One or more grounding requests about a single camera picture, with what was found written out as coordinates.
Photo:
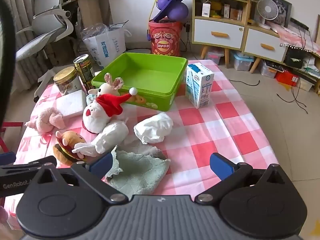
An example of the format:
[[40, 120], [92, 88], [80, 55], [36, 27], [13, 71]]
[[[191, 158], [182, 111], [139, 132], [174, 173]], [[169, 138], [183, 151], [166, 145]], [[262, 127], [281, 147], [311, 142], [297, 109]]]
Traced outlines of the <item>person's left hand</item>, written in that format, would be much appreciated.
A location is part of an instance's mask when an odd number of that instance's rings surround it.
[[1, 226], [1, 230], [3, 230], [5, 228], [7, 220], [8, 220], [8, 213], [4, 209], [3, 206], [0, 206], [0, 226]]

